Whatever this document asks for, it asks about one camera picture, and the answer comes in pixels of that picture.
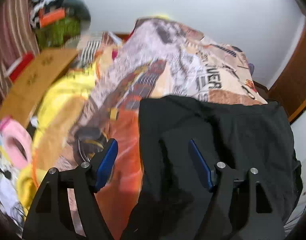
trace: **black and white striped cloth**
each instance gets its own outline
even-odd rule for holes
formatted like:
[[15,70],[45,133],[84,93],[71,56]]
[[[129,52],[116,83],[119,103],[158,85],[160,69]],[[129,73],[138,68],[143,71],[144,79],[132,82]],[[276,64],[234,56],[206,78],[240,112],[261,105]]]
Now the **black and white striped cloth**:
[[95,53],[100,47],[101,41],[89,41],[86,47],[83,48],[80,62],[82,66],[86,66],[93,62]]

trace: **black cloth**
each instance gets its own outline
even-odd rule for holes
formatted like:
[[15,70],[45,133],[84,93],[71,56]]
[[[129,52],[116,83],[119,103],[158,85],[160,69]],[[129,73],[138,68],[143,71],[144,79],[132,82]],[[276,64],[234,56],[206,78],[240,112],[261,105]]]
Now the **black cloth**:
[[218,156],[233,169],[256,167],[281,219],[289,218],[302,191],[301,164],[278,103],[242,106],[178,96],[143,99],[139,122],[143,185],[121,239],[194,239],[213,194],[202,186],[189,157],[192,138],[203,143],[206,154]]

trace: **orange fabric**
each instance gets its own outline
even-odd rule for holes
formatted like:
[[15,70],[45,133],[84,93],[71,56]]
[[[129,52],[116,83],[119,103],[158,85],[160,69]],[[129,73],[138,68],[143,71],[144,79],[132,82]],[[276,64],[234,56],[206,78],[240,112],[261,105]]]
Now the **orange fabric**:
[[138,113],[120,110],[116,121],[105,127],[118,142],[118,155],[109,183],[95,195],[103,218],[114,239],[120,239],[142,185]]

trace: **white wall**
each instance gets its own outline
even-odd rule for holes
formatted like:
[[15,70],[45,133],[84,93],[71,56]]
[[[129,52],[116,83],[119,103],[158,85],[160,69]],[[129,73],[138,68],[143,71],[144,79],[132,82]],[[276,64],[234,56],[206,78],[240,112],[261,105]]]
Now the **white wall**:
[[130,32],[138,17],[168,15],[246,52],[253,79],[268,88],[292,55],[303,15],[295,0],[84,0],[90,30]]
[[294,135],[294,149],[296,158],[303,162],[306,159],[306,110],[291,125]]

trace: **orange box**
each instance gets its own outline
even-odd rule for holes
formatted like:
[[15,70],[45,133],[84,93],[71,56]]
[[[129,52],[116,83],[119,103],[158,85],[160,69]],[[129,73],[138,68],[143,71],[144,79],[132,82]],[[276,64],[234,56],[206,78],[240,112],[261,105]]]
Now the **orange box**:
[[64,8],[58,8],[52,12],[44,14],[44,10],[40,10],[40,27],[43,28],[53,22],[61,20],[65,18],[65,10]]

